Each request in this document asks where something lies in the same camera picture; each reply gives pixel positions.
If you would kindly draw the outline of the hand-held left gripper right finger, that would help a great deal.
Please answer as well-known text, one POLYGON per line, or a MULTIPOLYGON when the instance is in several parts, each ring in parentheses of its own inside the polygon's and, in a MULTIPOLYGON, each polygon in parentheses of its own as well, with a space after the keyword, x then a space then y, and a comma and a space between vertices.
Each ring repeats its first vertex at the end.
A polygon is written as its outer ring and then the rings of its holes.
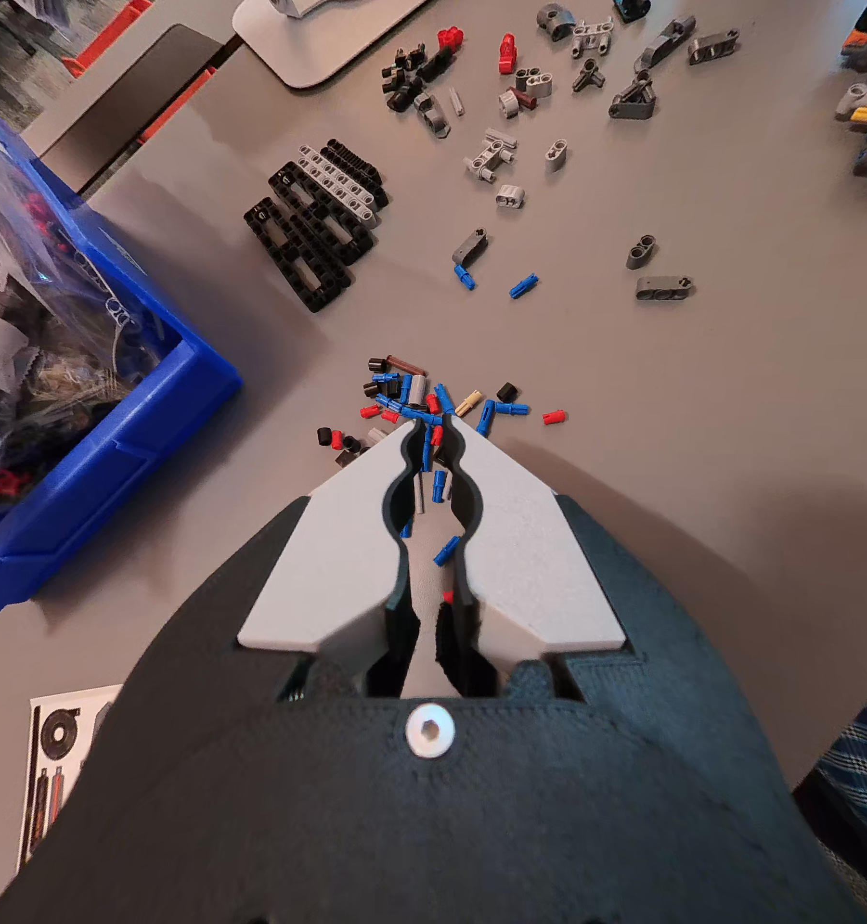
POLYGON ((443 421, 454 549, 453 603, 437 659, 463 697, 490 698, 524 662, 622 653, 627 636, 562 497, 456 416, 443 421))

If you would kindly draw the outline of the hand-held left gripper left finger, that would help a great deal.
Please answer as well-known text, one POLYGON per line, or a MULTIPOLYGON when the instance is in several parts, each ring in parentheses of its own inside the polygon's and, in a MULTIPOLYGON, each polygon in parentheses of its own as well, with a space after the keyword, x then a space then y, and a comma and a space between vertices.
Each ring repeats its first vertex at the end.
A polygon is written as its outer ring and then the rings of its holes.
POLYGON ((402 532, 416 515, 425 425, 407 422, 307 497, 237 635, 399 697, 419 635, 402 532))

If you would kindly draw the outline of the pile of small lego pins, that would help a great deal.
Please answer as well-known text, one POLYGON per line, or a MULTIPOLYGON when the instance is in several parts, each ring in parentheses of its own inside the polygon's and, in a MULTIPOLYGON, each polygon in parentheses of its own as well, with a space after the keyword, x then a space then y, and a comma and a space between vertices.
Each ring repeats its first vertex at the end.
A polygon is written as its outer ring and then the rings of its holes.
POLYGON ((321 426, 316 440, 319 446, 334 452, 339 468, 345 468, 372 446, 379 445, 396 425, 414 421, 424 424, 420 470, 413 481, 414 513, 400 532, 402 539, 410 539, 417 517, 425 513, 428 504, 451 500, 453 475, 442 463, 445 433, 442 422, 452 418, 463 420, 479 410, 478 420, 470 422, 470 426, 478 435, 489 438, 497 420, 525 418, 531 408, 520 401, 520 389, 512 383, 505 383, 491 398, 475 390, 455 402, 446 385, 433 384, 423 369, 393 356, 371 358, 368 369, 370 380, 363 386, 366 402, 359 409, 359 416, 364 422, 373 422, 373 426, 365 434, 321 426))

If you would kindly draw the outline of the lego sticker sheet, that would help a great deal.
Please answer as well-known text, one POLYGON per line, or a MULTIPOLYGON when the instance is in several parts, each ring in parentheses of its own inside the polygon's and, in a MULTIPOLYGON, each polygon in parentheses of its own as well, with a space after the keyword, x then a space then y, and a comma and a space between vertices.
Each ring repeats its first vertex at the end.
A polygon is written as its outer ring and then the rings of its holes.
POLYGON ((121 687, 95 687, 29 701, 18 872, 56 821, 121 687))

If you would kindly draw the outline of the stack of black lego frames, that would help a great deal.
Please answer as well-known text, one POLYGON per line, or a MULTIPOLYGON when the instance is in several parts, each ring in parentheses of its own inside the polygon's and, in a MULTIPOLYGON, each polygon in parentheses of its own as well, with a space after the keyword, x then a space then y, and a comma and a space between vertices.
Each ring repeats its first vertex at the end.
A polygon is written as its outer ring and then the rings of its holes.
POLYGON ((312 314, 344 294, 351 269, 376 245, 390 200, 380 172, 335 139, 307 143, 268 178, 270 193, 243 215, 248 230, 312 314))

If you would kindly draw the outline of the scattered grey lego pieces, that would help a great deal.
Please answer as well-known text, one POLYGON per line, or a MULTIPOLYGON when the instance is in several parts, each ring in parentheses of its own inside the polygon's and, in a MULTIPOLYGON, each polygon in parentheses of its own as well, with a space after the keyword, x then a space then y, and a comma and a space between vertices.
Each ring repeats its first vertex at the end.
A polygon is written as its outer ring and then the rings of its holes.
MULTIPOLYGON (((558 3, 549 3, 543 6, 537 14, 537 24, 541 29, 547 31, 553 40, 564 38, 570 34, 573 37, 573 47, 571 56, 574 59, 585 57, 587 49, 596 48, 599 53, 605 53, 608 45, 609 34, 612 31, 612 20, 608 20, 599 26, 589 25, 584 21, 576 22, 572 18, 570 11, 558 3)), ((676 18, 671 20, 658 34, 654 41, 644 48, 641 55, 636 59, 634 64, 635 77, 632 82, 621 92, 614 95, 609 106, 609 116, 614 120, 648 120, 655 111, 657 96, 654 91, 653 81, 650 76, 650 70, 660 63, 671 52, 677 50, 685 41, 690 40, 696 29, 696 19, 694 16, 676 18)), ((724 58, 736 50, 740 32, 739 29, 728 29, 717 32, 708 36, 698 36, 694 38, 687 46, 688 63, 697 65, 724 58)), ((536 98, 537 90, 548 90, 550 88, 550 74, 542 72, 538 68, 529 71, 523 69, 517 71, 517 77, 525 77, 525 86, 521 90, 519 86, 511 87, 507 92, 499 97, 501 111, 504 115, 515 115, 517 110, 514 106, 523 101, 523 93, 536 98)), ((579 92, 588 86, 602 88, 605 77, 602 75, 599 64, 594 56, 585 57, 578 75, 573 84, 573 92, 579 92)), ((512 146, 506 141, 496 140, 496 147, 492 143, 485 149, 484 154, 474 159, 464 161, 466 168, 475 178, 483 181, 493 181, 494 171, 490 166, 496 156, 498 166, 505 162, 504 155, 510 155, 515 152, 512 146)), ((566 162, 567 142, 557 140, 545 155, 545 168, 547 172, 557 172, 566 162)), ((522 207, 525 200, 525 191, 521 187, 505 184, 501 186, 496 194, 496 203, 500 207, 509 207, 518 209, 522 207)), ((475 288, 468 271, 464 268, 464 260, 472 255, 473 250, 478 244, 486 242, 486 233, 483 230, 476 231, 470 238, 471 244, 463 244, 453 254, 453 262, 456 263, 455 273, 462 284, 469 290, 475 288)), ((647 235, 641 237, 633 248, 630 249, 626 259, 626 268, 637 270, 644 267, 650 260, 656 239, 647 235)))

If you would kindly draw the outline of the cluster of black lego connectors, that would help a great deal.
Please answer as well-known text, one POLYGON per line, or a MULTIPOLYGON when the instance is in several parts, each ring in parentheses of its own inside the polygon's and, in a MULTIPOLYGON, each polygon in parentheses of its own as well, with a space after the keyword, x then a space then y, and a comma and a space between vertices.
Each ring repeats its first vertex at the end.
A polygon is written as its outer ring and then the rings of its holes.
POLYGON ((393 64, 381 71, 381 89, 387 108, 404 113, 428 85, 446 72, 454 58, 455 49, 448 44, 432 56, 427 55, 423 42, 408 51, 399 49, 393 64))

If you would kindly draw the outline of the blue storage bin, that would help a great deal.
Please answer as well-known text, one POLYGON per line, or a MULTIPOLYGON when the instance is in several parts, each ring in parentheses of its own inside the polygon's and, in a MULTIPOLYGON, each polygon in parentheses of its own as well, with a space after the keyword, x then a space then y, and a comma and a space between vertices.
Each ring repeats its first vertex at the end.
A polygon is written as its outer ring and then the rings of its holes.
POLYGON ((0 119, 0 219, 14 270, 44 305, 90 303, 88 348, 133 389, 26 496, 0 513, 0 610, 23 603, 240 387, 104 218, 0 119))

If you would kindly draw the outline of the pile of clear plastic bags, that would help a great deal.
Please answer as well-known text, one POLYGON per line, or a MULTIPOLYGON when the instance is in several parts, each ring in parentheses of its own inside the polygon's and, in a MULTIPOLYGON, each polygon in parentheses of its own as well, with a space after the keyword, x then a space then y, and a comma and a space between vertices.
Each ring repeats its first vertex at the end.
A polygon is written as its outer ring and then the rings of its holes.
POLYGON ((0 146, 0 514, 156 369, 169 334, 0 146))

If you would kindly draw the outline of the person's plaid clothing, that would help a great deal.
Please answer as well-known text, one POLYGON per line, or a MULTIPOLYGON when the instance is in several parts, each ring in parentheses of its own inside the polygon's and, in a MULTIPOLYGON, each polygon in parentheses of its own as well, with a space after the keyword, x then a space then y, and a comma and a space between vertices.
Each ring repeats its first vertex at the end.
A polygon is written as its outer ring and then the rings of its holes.
POLYGON ((867 703, 793 796, 831 860, 867 882, 867 703))

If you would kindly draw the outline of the white monitor base plate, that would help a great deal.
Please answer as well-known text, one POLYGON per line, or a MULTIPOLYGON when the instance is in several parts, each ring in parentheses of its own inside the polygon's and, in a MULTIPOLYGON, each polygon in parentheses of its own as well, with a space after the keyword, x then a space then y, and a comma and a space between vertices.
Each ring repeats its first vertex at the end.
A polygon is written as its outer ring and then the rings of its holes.
POLYGON ((324 83, 422 1, 243 1, 234 32, 293 90, 324 83))

